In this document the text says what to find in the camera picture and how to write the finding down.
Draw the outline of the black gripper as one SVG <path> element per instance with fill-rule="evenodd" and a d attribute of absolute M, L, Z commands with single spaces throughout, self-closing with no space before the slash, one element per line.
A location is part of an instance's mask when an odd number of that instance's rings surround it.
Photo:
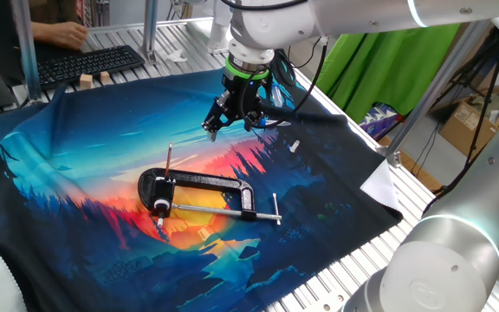
<path fill-rule="evenodd" d="M 215 98 L 202 123 L 208 139 L 211 142 L 216 140 L 217 132 L 224 126 L 222 117 L 226 117 L 227 120 L 241 120 L 244 117 L 243 128 L 246 131 L 251 131 L 253 128 L 265 129 L 267 120 L 262 112 L 262 100 L 258 91 L 269 81 L 269 71 L 255 75 L 252 80 L 224 71 L 222 83 L 228 95 Z"/>

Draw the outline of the person's hand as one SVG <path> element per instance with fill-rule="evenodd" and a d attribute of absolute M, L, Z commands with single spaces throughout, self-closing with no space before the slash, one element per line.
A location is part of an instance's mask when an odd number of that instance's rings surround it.
<path fill-rule="evenodd" d="M 47 26 L 42 39 L 61 48 L 80 50 L 86 41 L 87 33 L 87 28 L 78 23 L 56 23 Z"/>

